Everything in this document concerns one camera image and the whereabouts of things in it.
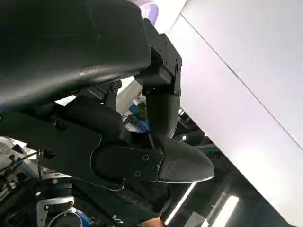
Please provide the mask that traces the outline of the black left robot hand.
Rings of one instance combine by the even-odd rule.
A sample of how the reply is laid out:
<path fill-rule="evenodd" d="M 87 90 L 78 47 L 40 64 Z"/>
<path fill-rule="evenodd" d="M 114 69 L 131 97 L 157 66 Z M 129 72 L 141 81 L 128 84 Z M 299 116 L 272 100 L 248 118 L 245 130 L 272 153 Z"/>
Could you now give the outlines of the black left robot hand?
<path fill-rule="evenodd" d="M 128 0 L 0 3 L 0 134 L 42 151 L 38 164 L 112 191 L 125 181 L 209 180 L 201 151 L 174 140 L 182 58 Z M 150 130 L 125 132 L 111 87 L 134 77 Z"/>

